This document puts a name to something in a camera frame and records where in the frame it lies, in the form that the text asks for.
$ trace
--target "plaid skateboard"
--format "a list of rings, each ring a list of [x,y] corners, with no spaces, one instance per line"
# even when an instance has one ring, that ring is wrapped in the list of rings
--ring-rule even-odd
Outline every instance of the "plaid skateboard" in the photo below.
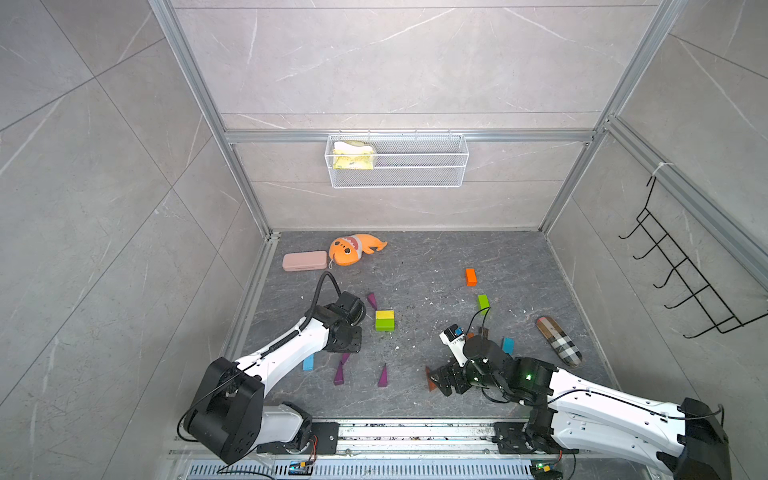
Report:
[[[578,366],[584,357],[579,352],[571,337],[550,316],[543,316],[536,320],[536,326],[552,345],[560,359],[569,366]]]

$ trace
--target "yellow-green block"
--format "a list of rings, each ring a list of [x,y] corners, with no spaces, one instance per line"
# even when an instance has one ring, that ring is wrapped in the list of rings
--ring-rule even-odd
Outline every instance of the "yellow-green block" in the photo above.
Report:
[[[376,330],[379,332],[395,331],[395,311],[377,310],[376,311]]]
[[[480,306],[480,310],[490,307],[491,304],[488,303],[488,295],[478,295],[478,305]]]

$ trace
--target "pink case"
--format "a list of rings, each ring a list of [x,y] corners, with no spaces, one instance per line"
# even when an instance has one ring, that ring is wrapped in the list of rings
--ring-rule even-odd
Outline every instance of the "pink case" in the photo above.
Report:
[[[322,270],[328,266],[328,253],[324,250],[316,252],[286,253],[283,257],[283,270],[300,272],[302,270]]]

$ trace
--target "blue block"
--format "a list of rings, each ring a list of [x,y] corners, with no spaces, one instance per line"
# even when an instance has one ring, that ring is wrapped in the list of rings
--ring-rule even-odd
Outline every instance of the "blue block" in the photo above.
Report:
[[[315,354],[306,357],[304,359],[304,371],[311,372],[315,368]]]
[[[502,350],[504,350],[504,353],[507,355],[512,354],[512,350],[515,349],[515,341],[513,339],[504,339],[504,342],[502,343]]]

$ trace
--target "metal vent grille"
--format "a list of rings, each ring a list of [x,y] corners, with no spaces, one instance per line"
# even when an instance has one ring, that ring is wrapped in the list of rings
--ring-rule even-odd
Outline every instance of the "metal vent grille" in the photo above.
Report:
[[[530,479],[531,461],[506,458],[430,458],[430,459],[320,459],[309,475],[288,475],[291,460],[276,460],[272,468],[267,468],[253,460],[238,462],[238,472],[220,473],[216,471],[223,463],[215,460],[199,460],[192,464],[187,480],[217,480],[220,478],[256,479],[265,478],[264,473],[277,480],[353,480],[354,478],[377,478],[382,480],[517,480]]]
[[[371,145],[373,170],[334,169],[335,141]],[[337,134],[328,136],[325,157],[334,188],[460,187],[469,151],[460,134]]]

